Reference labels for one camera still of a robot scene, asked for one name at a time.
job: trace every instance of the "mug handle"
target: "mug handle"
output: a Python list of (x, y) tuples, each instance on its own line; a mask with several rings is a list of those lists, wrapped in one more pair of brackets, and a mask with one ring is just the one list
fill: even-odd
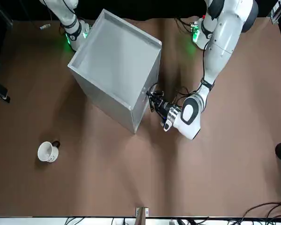
[(60, 147), (60, 142), (59, 141), (53, 141), (52, 143), (53, 147), (59, 148)]

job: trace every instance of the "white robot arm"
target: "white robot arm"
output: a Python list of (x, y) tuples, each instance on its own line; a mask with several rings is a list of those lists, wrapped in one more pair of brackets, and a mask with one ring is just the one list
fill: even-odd
[(89, 25), (79, 20), (74, 13), (78, 0), (40, 0), (40, 2), (59, 18), (71, 48), (77, 51), (89, 33)]
[(189, 139), (200, 131), (200, 116), (215, 79), (230, 59), (241, 32), (251, 28), (258, 14), (255, 0), (206, 0), (206, 3), (207, 14), (198, 22), (200, 36), (196, 42), (204, 51), (204, 73), (198, 89), (188, 95), (181, 109), (164, 101), (162, 95), (147, 92), (150, 105), (154, 102), (154, 109), (164, 118), (164, 131), (173, 126)]

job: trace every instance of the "metal bracket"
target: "metal bracket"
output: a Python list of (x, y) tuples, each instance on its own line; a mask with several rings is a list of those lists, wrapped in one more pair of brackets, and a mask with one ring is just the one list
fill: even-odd
[(134, 225), (145, 225), (146, 217), (149, 216), (149, 208), (141, 207), (135, 209), (136, 220)]

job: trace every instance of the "metal box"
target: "metal box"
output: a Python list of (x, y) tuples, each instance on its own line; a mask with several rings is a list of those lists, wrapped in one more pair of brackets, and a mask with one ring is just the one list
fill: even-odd
[(135, 133), (158, 79), (162, 43), (103, 9), (68, 67), (103, 112)]

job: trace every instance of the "brown table surface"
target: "brown table surface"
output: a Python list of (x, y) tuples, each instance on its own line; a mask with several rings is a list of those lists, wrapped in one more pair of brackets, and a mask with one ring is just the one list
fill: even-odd
[[(130, 22), (163, 42), (167, 97), (175, 86), (194, 90), (202, 51), (175, 21)], [(281, 201), (278, 26), (258, 19), (241, 35), (193, 141), (176, 129), (165, 133), (149, 109), (132, 135), (92, 105), (67, 68), (74, 53), (58, 27), (15, 22), (6, 35), (0, 82), (11, 103), (0, 101), (0, 215), (133, 216), (146, 206), (151, 216), (232, 217)], [(39, 144), (54, 139), (61, 141), (57, 161), (40, 164)]]

